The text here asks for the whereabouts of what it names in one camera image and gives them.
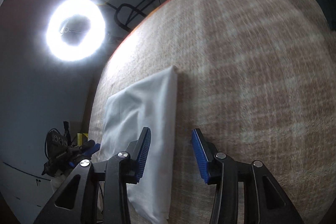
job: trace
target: white cloth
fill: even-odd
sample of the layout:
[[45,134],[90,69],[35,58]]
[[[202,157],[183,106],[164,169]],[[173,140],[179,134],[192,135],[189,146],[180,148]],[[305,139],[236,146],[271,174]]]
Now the white cloth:
[[55,173],[55,177],[51,179],[51,189],[52,192],[55,193],[56,190],[62,185],[65,179],[70,175],[72,170],[66,170],[64,173],[61,170],[57,170]]
[[127,184],[127,194],[137,213],[153,224],[167,223],[169,216],[176,95],[177,74],[171,66],[112,95],[105,108],[99,161],[125,150],[143,127],[151,129],[143,177],[136,185]]

